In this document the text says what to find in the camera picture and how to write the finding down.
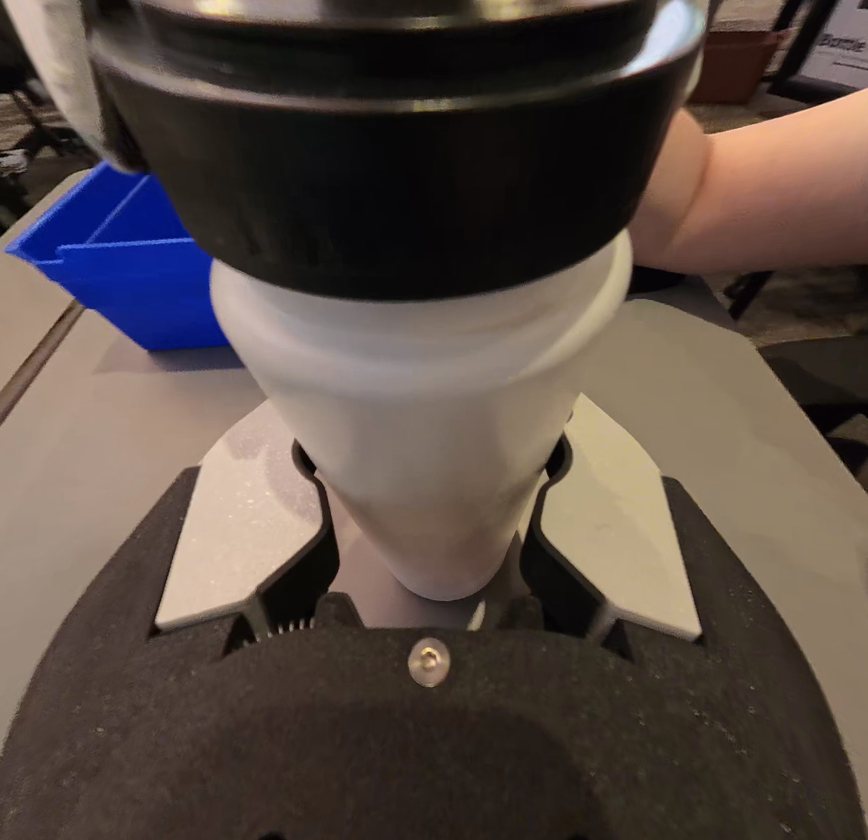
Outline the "framed marker sign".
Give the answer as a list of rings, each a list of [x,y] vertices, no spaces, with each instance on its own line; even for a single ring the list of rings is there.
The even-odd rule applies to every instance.
[[[867,86],[867,0],[816,0],[797,38],[794,78]]]

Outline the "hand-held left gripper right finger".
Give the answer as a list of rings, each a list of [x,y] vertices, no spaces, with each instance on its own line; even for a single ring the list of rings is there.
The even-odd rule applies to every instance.
[[[540,481],[523,579],[555,629],[603,640],[625,621],[700,637],[664,477],[630,433],[581,395]]]

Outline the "brown cardboard box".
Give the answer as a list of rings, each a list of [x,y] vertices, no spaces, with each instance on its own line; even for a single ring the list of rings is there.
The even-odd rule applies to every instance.
[[[784,31],[712,31],[708,34],[691,105],[745,105],[783,43]]]

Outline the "person's right forearm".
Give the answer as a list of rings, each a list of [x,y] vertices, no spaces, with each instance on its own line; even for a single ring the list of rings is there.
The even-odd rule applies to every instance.
[[[867,91],[714,134],[678,110],[628,230],[673,274],[866,264]]]

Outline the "blue plastic bin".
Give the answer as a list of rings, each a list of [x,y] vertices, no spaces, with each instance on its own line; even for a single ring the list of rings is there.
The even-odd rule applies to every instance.
[[[223,347],[211,258],[162,185],[102,163],[8,246],[148,351]]]

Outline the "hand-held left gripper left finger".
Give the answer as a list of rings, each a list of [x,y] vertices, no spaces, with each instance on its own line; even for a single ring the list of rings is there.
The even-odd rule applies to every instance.
[[[338,568],[326,487],[264,402],[201,461],[155,626],[240,614],[254,632],[304,628]]]

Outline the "black bottle lid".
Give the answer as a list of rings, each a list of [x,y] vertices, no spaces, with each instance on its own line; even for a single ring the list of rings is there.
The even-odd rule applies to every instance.
[[[81,0],[118,151],[208,255],[424,301],[586,259],[680,107],[686,0]]]

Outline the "white plastic bottle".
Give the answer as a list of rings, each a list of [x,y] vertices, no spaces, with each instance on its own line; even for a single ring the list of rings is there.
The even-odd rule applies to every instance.
[[[426,599],[487,585],[632,274],[627,231],[548,277],[410,303],[317,297],[218,260],[245,367],[391,573]]]

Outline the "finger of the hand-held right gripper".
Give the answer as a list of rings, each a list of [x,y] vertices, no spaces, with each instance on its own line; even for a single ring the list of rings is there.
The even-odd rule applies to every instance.
[[[704,46],[706,39],[708,37],[708,28],[710,22],[713,18],[713,0],[686,0],[693,5],[695,12],[702,15],[702,27],[699,37],[699,44],[697,45],[697,49],[695,52],[695,59],[693,60],[693,65],[691,69],[691,73],[689,75],[689,79],[685,86],[685,93],[683,95],[681,103],[683,105],[687,104],[689,98],[691,97],[695,87],[697,86],[700,74],[702,70],[702,64],[704,60]]]
[[[81,0],[3,0],[24,49],[57,109],[88,146],[109,157]]]

